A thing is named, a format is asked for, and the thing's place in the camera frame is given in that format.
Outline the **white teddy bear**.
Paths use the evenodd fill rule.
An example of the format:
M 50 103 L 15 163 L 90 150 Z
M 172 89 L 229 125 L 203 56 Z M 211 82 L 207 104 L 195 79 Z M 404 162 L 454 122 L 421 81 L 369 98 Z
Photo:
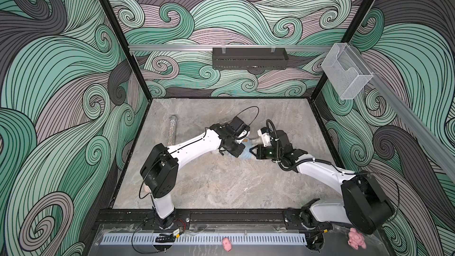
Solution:
M 257 145 L 262 145 L 263 141 L 262 141 L 262 138 L 258 137 L 258 136 L 257 137 L 246 137 L 244 139 L 244 143 L 247 148 L 252 148 Z

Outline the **light blue teddy hoodie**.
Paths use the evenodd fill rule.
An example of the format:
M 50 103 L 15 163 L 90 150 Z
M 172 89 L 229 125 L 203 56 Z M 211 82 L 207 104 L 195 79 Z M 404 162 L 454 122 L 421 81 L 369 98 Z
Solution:
M 241 144 L 244 145 L 245 148 L 238 158 L 241 160 L 256 160 L 256 157 L 250 152 L 250 149 L 255 147 L 255 143 L 250 139 L 244 139 Z

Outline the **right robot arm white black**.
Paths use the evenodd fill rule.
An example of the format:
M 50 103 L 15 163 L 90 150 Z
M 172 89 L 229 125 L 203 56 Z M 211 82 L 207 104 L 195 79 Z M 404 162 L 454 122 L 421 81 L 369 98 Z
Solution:
M 371 235 L 393 218 L 395 208 L 372 173 L 356 173 L 340 168 L 330 161 L 315 158 L 307 151 L 296 149 L 287 134 L 268 128 L 258 130 L 261 143 L 250 152 L 258 160 L 276 162 L 281 170 L 310 176 L 335 190 L 340 201 L 313 199 L 302 207 L 303 226 L 314 228 L 321 223 L 350 225 Z

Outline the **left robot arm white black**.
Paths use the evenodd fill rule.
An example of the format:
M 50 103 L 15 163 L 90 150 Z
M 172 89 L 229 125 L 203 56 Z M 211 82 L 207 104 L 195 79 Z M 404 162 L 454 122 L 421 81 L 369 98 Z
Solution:
M 153 147 L 140 175 L 150 190 L 155 217 L 161 228 L 170 227 L 175 219 L 171 191 L 179 170 L 212 151 L 221 150 L 237 158 L 245 149 L 242 141 L 248 137 L 250 129 L 239 117 L 234 117 L 228 123 L 205 128 L 203 133 L 183 143 L 173 146 L 159 143 Z

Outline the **clear tube with beads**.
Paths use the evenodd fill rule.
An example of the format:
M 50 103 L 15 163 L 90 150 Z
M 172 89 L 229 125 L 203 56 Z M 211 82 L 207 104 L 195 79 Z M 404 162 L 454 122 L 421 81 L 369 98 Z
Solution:
M 169 117 L 168 146 L 175 145 L 177 121 L 178 121 L 177 116 L 172 115 Z

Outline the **small pink toy piece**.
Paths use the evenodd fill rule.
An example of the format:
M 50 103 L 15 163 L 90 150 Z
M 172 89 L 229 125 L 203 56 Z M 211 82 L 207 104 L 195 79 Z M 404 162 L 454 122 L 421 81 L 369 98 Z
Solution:
M 229 240 L 229 238 L 224 238 L 222 240 L 222 246 L 223 246 L 223 249 L 226 251 L 226 252 L 230 252 L 232 250 L 232 243 L 231 241 Z

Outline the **pink plush toy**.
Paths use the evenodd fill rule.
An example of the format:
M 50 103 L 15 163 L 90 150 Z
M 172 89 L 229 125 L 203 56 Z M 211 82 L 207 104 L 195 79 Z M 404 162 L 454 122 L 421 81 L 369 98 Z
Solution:
M 355 228 L 350 228 L 348 233 L 348 245 L 354 250 L 358 250 L 359 248 L 365 250 L 367 248 L 363 235 Z

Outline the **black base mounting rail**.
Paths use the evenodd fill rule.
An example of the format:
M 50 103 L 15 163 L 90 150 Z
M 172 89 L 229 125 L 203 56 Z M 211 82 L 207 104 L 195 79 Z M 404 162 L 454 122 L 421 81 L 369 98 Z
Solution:
M 149 229 L 167 229 L 174 225 L 184 229 L 196 225 L 277 225 L 288 230 L 324 231 L 334 225 L 350 227 L 341 222 L 309 221 L 302 209 L 175 209 L 164 220 L 152 209 L 103 209 L 97 224 L 141 224 Z

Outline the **black wall-mounted tray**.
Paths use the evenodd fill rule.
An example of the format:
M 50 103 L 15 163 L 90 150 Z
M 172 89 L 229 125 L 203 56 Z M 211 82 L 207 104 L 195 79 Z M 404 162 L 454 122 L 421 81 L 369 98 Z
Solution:
M 282 70 L 289 56 L 278 47 L 217 47 L 212 51 L 212 66 L 217 70 Z

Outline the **clear acrylic wall holder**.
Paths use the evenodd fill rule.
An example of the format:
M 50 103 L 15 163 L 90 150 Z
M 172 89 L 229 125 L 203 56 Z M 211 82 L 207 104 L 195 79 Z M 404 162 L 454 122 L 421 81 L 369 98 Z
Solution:
M 341 100 L 355 99 L 373 78 L 360 51 L 349 43 L 335 43 L 322 69 Z

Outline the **aluminium rail right wall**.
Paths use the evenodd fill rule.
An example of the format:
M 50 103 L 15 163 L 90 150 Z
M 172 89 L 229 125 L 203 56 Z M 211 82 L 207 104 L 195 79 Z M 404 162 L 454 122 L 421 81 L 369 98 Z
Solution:
M 376 88 L 397 114 L 403 125 L 429 154 L 431 159 L 450 177 L 455 179 L 455 149 L 445 144 L 438 135 L 425 125 L 413 107 L 424 98 L 421 80 L 402 74 L 391 59 L 375 50 L 360 53 L 352 46 L 356 64 L 362 71 L 369 71 L 370 83 Z

